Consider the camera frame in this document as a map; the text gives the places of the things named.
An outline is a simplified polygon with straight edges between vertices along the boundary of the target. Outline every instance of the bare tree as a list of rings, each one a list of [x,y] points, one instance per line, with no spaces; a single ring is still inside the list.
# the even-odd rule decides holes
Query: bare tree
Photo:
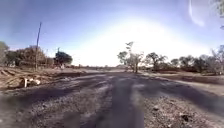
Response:
[[[132,52],[133,42],[126,43],[127,51],[120,52],[117,56],[120,62],[132,69],[133,72],[138,73],[138,65],[142,60],[143,54]]]

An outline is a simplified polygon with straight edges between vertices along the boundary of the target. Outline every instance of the tree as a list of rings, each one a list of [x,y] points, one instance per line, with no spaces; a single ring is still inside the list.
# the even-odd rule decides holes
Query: tree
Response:
[[[117,57],[120,63],[130,67],[133,72],[138,73],[138,65],[142,60],[143,54],[137,54],[132,52],[133,42],[126,43],[127,51],[120,52]]]
[[[171,64],[175,68],[178,67],[178,65],[179,65],[179,59],[172,59],[171,60]]]
[[[54,58],[56,64],[71,64],[72,63],[72,57],[65,53],[65,52],[57,52],[55,54],[55,58]]]
[[[153,70],[159,70],[159,64],[163,63],[167,59],[166,56],[158,55],[155,52],[152,52],[146,56],[145,62],[146,64],[152,64]]]
[[[182,57],[180,57],[179,61],[180,61],[180,64],[181,64],[180,65],[181,68],[187,69],[187,68],[189,68],[193,65],[194,57],[191,56],[191,55],[189,55],[187,57],[182,56]]]
[[[5,42],[0,41],[0,64],[5,62],[5,54],[8,51],[9,47],[5,44]]]
[[[212,57],[209,58],[210,70],[216,74],[224,73],[224,45],[220,45],[217,50],[212,50]]]
[[[121,63],[121,64],[126,65],[126,63],[127,63],[127,55],[128,55],[128,53],[127,53],[126,51],[120,52],[120,53],[117,55],[117,57],[118,57],[118,59],[120,60],[120,63]]]
[[[16,50],[18,60],[25,65],[34,65],[36,56],[36,45],[31,45],[25,49]],[[40,47],[37,48],[37,62],[40,64],[45,60],[46,56]]]
[[[46,58],[46,63],[47,67],[51,67],[54,65],[54,58],[51,58],[51,57],[47,57]]]
[[[199,58],[194,58],[194,64],[193,67],[195,70],[199,73],[205,72],[208,70],[208,63],[207,63],[208,57],[205,55],[200,56]]]
[[[224,14],[224,0],[213,0],[212,3],[213,3],[213,5],[216,6],[220,17],[223,17],[223,14]]]
[[[7,66],[17,64],[16,62],[18,61],[18,54],[16,51],[7,51],[5,54],[5,58],[5,64]]]

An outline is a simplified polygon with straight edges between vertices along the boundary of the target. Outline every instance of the tree trunk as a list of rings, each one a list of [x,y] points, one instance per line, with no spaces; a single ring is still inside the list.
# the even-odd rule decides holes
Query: tree trunk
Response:
[[[135,65],[135,73],[138,73],[138,63]]]

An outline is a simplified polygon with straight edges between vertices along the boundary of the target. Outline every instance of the white rock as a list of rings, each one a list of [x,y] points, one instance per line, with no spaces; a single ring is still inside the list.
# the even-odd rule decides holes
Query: white rock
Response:
[[[34,80],[34,82],[39,85],[40,84],[40,80]]]

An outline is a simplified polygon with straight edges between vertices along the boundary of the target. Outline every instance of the rocky ground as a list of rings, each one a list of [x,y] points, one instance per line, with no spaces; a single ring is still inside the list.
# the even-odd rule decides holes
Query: rocky ground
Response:
[[[211,90],[132,73],[86,73],[1,91],[0,127],[222,128],[224,97]]]

